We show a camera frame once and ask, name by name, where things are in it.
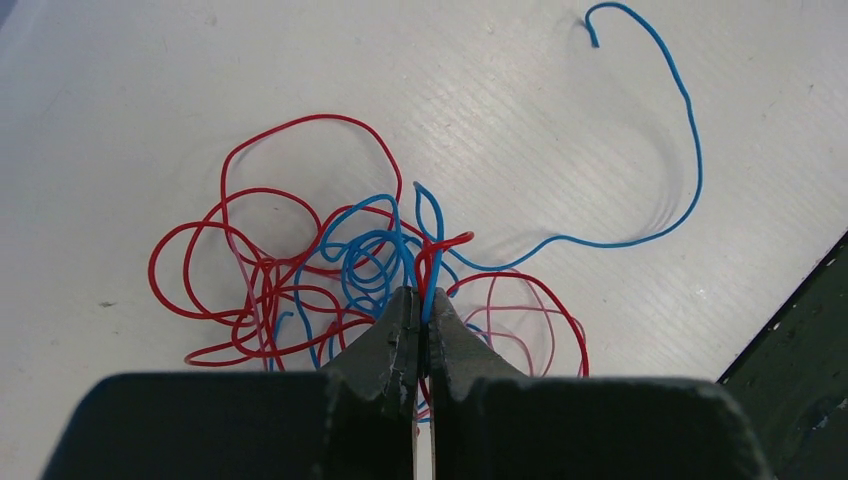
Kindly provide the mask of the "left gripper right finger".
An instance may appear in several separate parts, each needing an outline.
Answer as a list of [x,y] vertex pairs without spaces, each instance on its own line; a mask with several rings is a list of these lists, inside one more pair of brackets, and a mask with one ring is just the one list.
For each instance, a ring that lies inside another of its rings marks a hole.
[[526,375],[475,336],[443,289],[433,297],[426,326],[435,479],[483,479],[491,468],[489,387]]

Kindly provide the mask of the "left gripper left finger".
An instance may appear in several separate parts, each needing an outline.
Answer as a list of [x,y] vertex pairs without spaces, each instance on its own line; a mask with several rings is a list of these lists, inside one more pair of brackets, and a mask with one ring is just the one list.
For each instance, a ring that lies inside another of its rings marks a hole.
[[418,292],[400,287],[375,323],[322,368],[323,479],[415,477],[420,336]]

